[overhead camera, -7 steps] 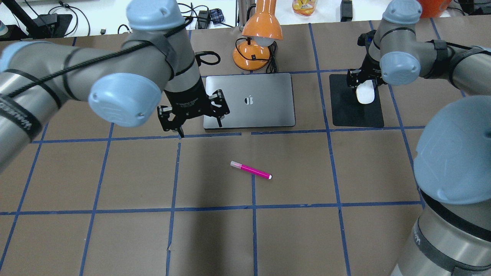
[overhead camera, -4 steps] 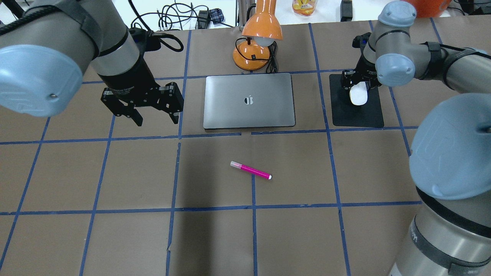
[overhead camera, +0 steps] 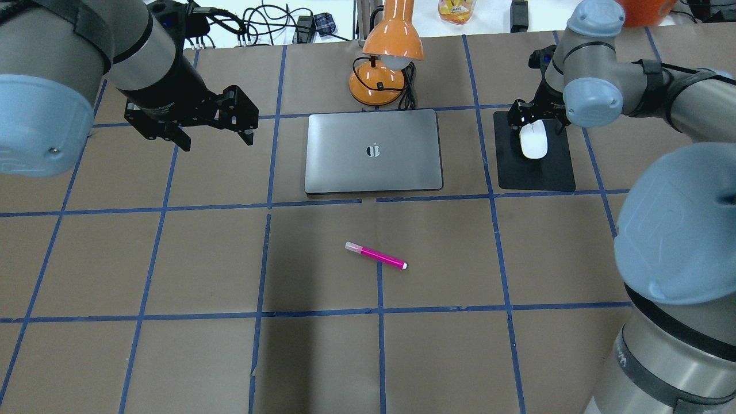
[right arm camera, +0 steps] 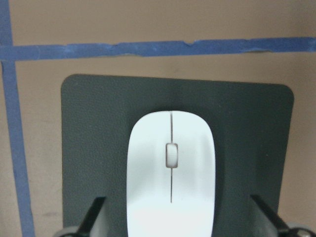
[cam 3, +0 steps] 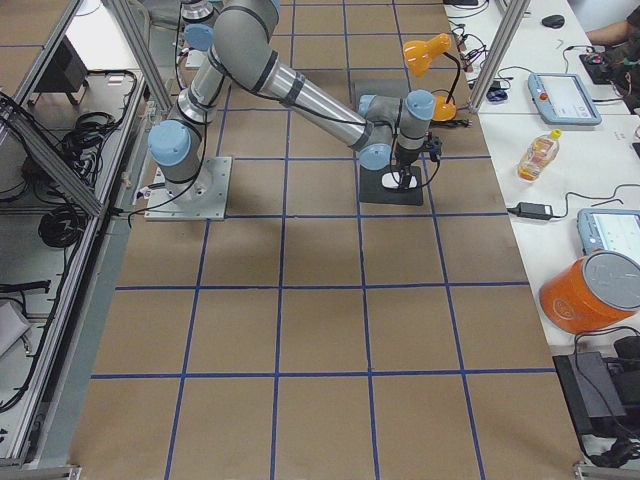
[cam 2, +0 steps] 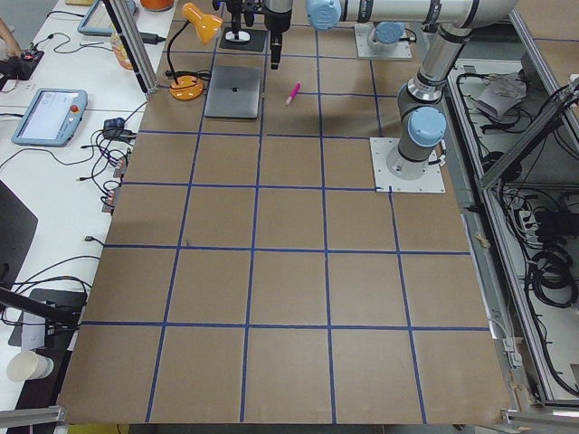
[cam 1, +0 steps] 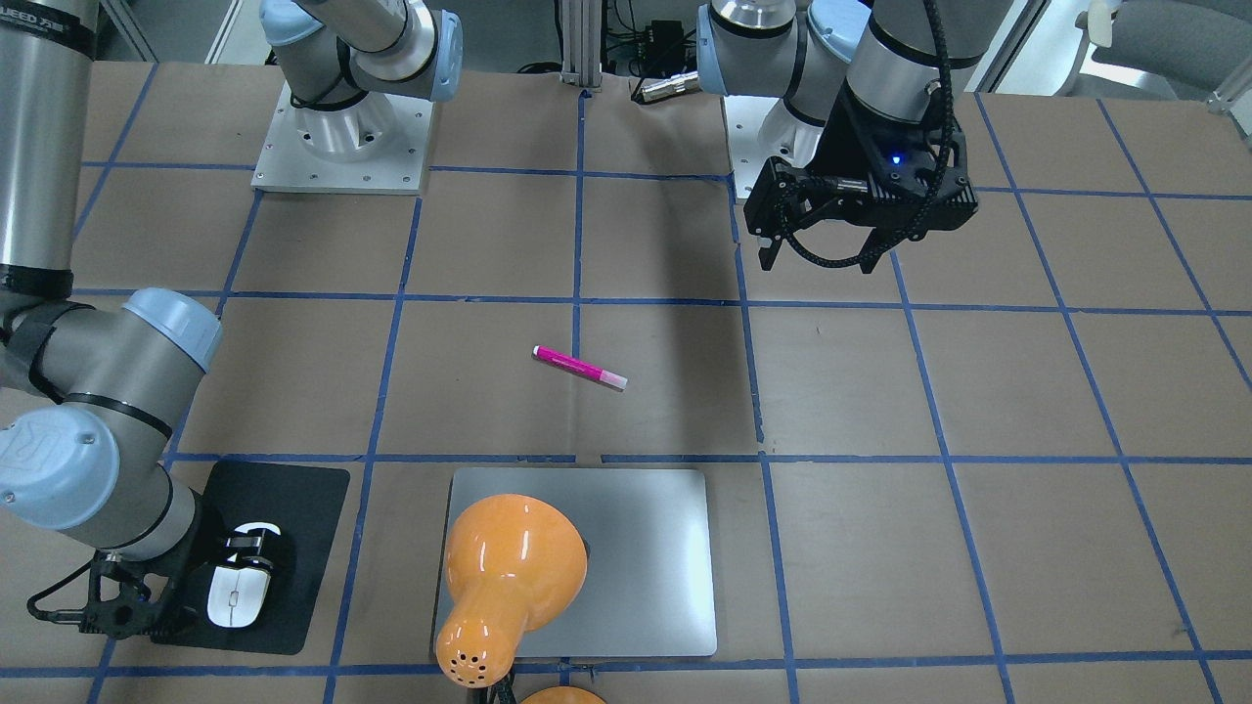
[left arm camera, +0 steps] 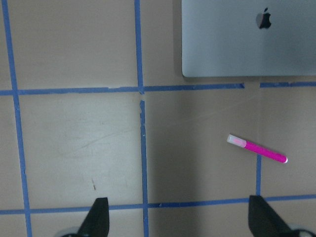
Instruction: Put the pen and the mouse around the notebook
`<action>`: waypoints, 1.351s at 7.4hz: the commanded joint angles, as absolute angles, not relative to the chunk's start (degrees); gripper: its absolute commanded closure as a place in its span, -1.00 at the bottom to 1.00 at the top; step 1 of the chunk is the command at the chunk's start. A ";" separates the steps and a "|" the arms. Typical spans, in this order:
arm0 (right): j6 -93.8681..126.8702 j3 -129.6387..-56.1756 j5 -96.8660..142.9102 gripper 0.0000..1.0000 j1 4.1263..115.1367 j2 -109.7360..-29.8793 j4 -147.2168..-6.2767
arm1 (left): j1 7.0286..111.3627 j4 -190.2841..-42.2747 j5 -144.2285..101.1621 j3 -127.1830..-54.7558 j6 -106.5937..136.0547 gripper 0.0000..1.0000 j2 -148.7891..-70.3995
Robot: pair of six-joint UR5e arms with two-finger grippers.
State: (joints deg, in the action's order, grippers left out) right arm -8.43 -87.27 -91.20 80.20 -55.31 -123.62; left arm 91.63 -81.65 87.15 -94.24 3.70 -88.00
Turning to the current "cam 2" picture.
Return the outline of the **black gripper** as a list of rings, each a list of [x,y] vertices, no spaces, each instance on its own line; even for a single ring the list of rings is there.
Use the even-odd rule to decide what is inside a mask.
[[[282,34],[290,28],[292,0],[264,0],[263,12],[265,26],[271,32],[271,69],[276,71],[280,66]]]
[[[242,24],[253,27],[255,17],[264,14],[262,1],[251,0],[213,0],[212,7],[217,11],[221,5],[225,5],[226,11],[232,16],[232,31],[241,30]]]

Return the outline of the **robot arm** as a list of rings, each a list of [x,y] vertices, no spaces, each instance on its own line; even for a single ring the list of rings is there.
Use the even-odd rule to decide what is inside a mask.
[[[416,75],[398,97],[401,112],[420,106],[434,106],[451,68],[475,28],[491,25],[506,17],[515,1],[307,1],[308,23],[328,31],[341,22],[404,22],[437,25]]]
[[[226,10],[231,14],[231,30],[227,33],[229,41],[237,42],[241,33],[241,20],[248,27],[253,26],[254,17],[260,14],[264,17],[266,28],[270,32],[271,48],[281,48],[283,34],[290,28],[292,16],[292,1],[212,1],[214,10],[218,10],[221,4],[225,4]],[[349,6],[355,12],[354,20],[358,24],[371,21],[374,1],[307,1],[306,12],[310,25],[318,30],[329,30],[337,23],[347,18]],[[370,42],[391,44],[400,41],[408,41],[403,35],[406,31],[405,24],[399,22],[379,22],[370,25]]]

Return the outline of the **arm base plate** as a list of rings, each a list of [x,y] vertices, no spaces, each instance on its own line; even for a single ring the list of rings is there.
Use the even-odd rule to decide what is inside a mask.
[[[357,57],[367,60],[409,61],[413,56],[411,37],[404,23],[378,22],[356,24]]]
[[[404,159],[398,150],[397,137],[370,137],[370,152],[379,193],[446,193],[441,168],[445,165],[446,147],[441,154],[432,150],[426,161],[415,163]]]

